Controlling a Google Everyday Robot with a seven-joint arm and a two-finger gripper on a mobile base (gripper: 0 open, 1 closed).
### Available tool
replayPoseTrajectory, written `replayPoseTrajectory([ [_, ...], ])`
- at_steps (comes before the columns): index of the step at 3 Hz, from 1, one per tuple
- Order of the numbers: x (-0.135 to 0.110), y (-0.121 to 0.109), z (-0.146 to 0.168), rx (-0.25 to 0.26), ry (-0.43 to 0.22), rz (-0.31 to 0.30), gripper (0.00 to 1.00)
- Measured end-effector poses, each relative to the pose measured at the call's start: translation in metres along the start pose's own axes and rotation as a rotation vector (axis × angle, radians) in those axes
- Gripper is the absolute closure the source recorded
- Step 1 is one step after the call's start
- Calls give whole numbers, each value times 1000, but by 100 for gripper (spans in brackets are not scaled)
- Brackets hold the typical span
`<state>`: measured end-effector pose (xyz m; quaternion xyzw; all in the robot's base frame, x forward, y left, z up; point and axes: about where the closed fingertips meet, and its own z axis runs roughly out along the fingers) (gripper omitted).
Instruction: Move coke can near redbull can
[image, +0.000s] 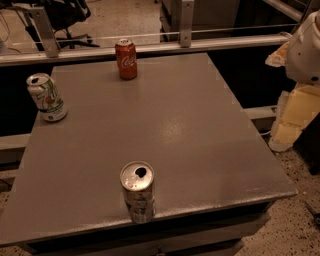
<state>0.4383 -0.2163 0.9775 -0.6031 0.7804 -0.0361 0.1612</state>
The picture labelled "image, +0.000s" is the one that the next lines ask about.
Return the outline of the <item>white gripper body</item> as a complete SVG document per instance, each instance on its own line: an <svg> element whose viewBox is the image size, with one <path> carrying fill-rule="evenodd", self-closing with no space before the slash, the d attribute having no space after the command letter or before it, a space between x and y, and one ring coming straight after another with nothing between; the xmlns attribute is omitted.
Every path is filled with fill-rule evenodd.
<svg viewBox="0 0 320 256"><path fill-rule="evenodd" d="M320 10L311 13L289 40L286 75L297 83L320 85Z"/></svg>

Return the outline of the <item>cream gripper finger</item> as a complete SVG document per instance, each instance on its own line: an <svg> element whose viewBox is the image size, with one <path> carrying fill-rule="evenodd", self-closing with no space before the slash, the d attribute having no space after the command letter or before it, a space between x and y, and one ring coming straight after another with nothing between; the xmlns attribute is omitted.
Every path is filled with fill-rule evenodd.
<svg viewBox="0 0 320 256"><path fill-rule="evenodd" d="M276 119L271 128L268 145L272 151L291 148L302 131L320 113L320 86L296 84L291 91L283 91L276 107Z"/></svg>
<svg viewBox="0 0 320 256"><path fill-rule="evenodd" d="M287 49L289 43L286 42L281 45L276 51L270 54L265 60L265 64L271 67L282 67L287 62Z"/></svg>

